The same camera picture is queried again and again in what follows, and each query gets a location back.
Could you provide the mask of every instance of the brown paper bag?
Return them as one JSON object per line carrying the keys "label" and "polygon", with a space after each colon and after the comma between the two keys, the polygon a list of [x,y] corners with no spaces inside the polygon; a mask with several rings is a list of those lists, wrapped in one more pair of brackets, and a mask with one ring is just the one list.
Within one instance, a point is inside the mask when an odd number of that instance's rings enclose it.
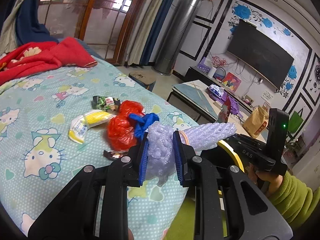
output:
{"label": "brown paper bag", "polygon": [[261,131],[268,125],[269,114],[261,106],[258,106],[247,120],[244,121],[242,127],[252,137],[257,138]]}

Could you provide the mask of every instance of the silver cylinder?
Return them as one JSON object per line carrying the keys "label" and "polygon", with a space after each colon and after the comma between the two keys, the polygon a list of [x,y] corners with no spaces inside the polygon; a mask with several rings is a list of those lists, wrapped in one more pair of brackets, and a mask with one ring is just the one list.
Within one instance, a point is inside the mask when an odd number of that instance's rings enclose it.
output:
{"label": "silver cylinder", "polygon": [[196,17],[199,2],[200,0],[182,0],[162,43],[154,66],[156,71],[170,74],[191,24]]}

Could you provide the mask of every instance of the red blanket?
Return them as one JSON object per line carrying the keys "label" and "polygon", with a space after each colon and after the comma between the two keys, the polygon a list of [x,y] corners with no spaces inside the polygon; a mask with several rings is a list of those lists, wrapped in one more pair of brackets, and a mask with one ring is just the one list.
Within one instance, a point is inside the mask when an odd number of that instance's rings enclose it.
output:
{"label": "red blanket", "polygon": [[64,65],[93,67],[97,62],[71,37],[59,44],[53,41],[29,42],[0,60],[0,86],[15,78],[30,76]]}

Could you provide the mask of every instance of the television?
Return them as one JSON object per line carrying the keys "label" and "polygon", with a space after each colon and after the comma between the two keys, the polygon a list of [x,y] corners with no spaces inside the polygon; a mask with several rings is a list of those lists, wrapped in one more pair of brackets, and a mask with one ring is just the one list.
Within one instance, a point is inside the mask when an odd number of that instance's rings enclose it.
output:
{"label": "television", "polygon": [[277,89],[280,89],[294,60],[272,39],[243,20],[233,32],[227,51],[254,68]]}

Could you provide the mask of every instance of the hello kitty bed sheet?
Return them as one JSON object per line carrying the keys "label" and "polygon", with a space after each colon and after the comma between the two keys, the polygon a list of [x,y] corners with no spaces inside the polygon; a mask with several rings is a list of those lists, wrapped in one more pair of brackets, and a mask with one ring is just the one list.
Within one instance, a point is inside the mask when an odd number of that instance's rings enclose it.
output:
{"label": "hello kitty bed sheet", "polygon": [[[104,127],[88,130],[82,145],[68,138],[71,121],[92,109],[92,96],[138,101],[146,113],[158,114],[174,130],[197,125],[113,65],[96,60],[94,68],[62,67],[0,87],[0,201],[25,235],[80,169],[111,163],[102,155],[110,150]],[[128,189],[129,228],[135,240],[162,239],[185,197],[176,174],[162,187],[156,183],[153,179]]]}

